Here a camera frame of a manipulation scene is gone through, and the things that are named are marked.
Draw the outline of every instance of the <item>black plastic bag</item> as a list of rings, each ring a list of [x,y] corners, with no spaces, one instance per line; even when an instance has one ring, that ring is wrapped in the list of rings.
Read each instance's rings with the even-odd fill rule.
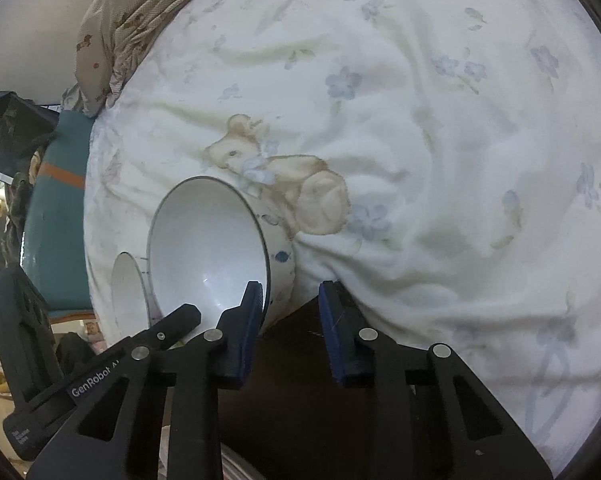
[[[0,92],[0,173],[14,177],[28,172],[32,155],[54,136],[58,113]]]

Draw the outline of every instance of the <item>white bowl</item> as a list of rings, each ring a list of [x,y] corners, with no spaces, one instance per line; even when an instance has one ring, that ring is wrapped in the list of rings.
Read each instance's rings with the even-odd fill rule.
[[[112,270],[112,304],[122,336],[133,336],[149,328],[149,312],[145,283],[135,258],[120,253]]]
[[[209,176],[181,182],[163,199],[149,231],[149,283],[164,316],[183,303],[198,307],[201,322],[188,338],[216,327],[250,281],[263,285],[264,324],[280,317],[294,258],[274,218],[260,200]]]

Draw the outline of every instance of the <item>bowl rim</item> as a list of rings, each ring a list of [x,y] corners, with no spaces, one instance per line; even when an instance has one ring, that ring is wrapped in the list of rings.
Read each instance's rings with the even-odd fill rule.
[[[116,256],[116,259],[114,260],[114,267],[112,267],[112,309],[114,311],[114,319],[116,320],[116,324],[118,325],[118,318],[116,316],[116,301],[114,301],[114,271],[116,270],[116,262],[123,255],[126,255],[128,259],[132,261],[134,268],[136,269],[136,274],[138,275],[138,280],[140,282],[140,286],[142,287],[143,298],[145,298],[145,314],[147,315],[148,326],[151,326],[151,316],[149,314],[149,301],[147,299],[147,287],[145,286],[145,280],[143,280],[142,278],[142,272],[140,270],[140,267],[138,266],[136,258],[134,258],[133,254],[128,251],[118,253],[118,256]]]
[[[192,182],[194,180],[207,180],[210,182],[215,182],[216,184],[221,184],[222,186],[225,186],[226,188],[231,190],[231,192],[233,192],[239,198],[239,200],[242,202],[242,204],[245,206],[245,209],[248,211],[248,213],[251,215],[252,220],[254,221],[254,225],[256,227],[256,232],[258,233],[258,236],[260,237],[261,247],[263,248],[264,264],[265,264],[265,270],[266,270],[266,275],[267,275],[267,283],[264,283],[264,284],[261,283],[261,285],[264,285],[263,314],[261,315],[261,322],[260,322],[260,325],[262,326],[264,323],[264,319],[267,314],[268,308],[269,308],[270,294],[271,294],[271,290],[272,290],[272,270],[270,268],[269,254],[267,251],[267,243],[266,243],[266,240],[265,240],[265,237],[263,234],[263,230],[261,229],[260,223],[258,222],[256,213],[254,213],[254,210],[249,205],[249,202],[247,202],[245,197],[243,197],[243,195],[238,191],[238,189],[236,189],[234,186],[232,186],[228,182],[225,182],[223,179],[217,178],[215,176],[197,175],[197,176],[191,176],[189,178],[186,178],[185,180],[182,180],[181,182],[176,184],[172,189],[170,189],[167,192],[167,194],[163,197],[163,199],[158,204],[156,211],[154,211],[154,215],[151,218],[151,225],[149,226],[149,234],[147,236],[147,275],[148,275],[148,282],[149,282],[149,290],[151,292],[152,298],[154,299],[154,301],[156,302],[156,306],[160,310],[160,301],[158,301],[158,298],[156,297],[156,293],[154,291],[154,280],[152,278],[153,273],[151,271],[151,238],[152,238],[152,233],[154,232],[154,227],[156,225],[156,218],[158,217],[158,213],[164,206],[165,202],[167,202],[167,199],[171,196],[171,194],[174,193],[181,186],[185,186],[186,184],[189,184],[190,182]]]

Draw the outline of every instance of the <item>silver rivet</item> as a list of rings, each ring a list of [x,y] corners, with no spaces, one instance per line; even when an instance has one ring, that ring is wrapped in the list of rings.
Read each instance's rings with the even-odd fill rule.
[[[446,357],[452,355],[452,349],[450,349],[447,345],[438,344],[434,347],[434,355],[436,357],[440,357],[441,359],[445,359]]]
[[[132,350],[132,359],[136,359],[136,361],[141,361],[145,359],[149,355],[149,348],[146,346],[136,346],[135,349]]]
[[[374,341],[379,336],[379,333],[373,328],[362,328],[358,333],[358,336],[363,341]]]
[[[202,336],[206,341],[212,343],[222,338],[222,331],[218,330],[217,328],[210,328],[209,330],[206,330]]]

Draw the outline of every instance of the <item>orange stripe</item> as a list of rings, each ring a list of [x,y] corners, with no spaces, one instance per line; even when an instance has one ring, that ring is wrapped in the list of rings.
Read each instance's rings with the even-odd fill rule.
[[[78,187],[79,189],[85,189],[84,176],[71,173],[71,171],[63,170],[63,168],[59,168],[53,164],[48,164],[46,162],[42,163],[40,165],[38,175],[47,175],[61,181],[63,184]]]

